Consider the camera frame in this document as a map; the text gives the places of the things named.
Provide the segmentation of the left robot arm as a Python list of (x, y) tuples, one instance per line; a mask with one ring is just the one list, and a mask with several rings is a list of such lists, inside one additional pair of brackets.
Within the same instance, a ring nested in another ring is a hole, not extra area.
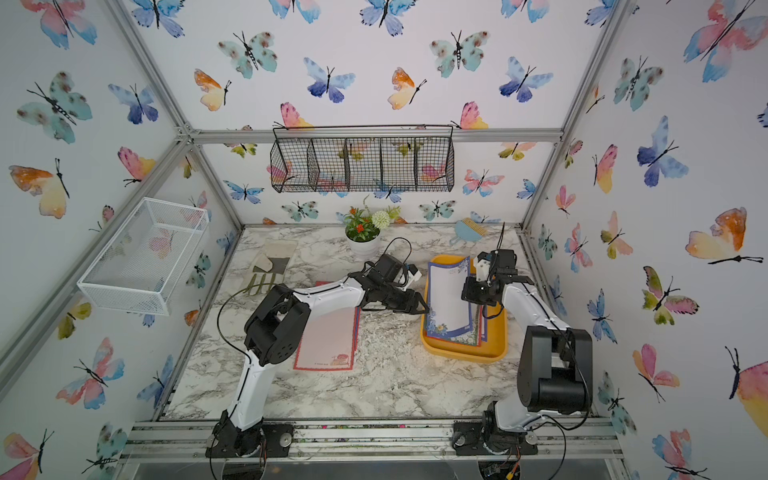
[(307, 325), (370, 303), (396, 313), (426, 314), (426, 300), (411, 287), (420, 277), (415, 265), (383, 254), (335, 282), (308, 289), (284, 284), (271, 288), (245, 323), (244, 346), (237, 349), (245, 355), (239, 384), (213, 427), (205, 456), (213, 460), (267, 454), (264, 408), (275, 367), (299, 349)]

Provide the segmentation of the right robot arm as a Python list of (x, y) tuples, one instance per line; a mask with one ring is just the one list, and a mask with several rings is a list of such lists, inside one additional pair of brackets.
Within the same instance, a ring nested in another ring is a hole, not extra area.
[(529, 437), (551, 415), (583, 414), (592, 406), (592, 340), (562, 321), (527, 283), (515, 277), (465, 281), (462, 298), (478, 306), (499, 305), (518, 321), (524, 341), (516, 392), (489, 404), (479, 422), (456, 422), (451, 446), (459, 456), (534, 453)]

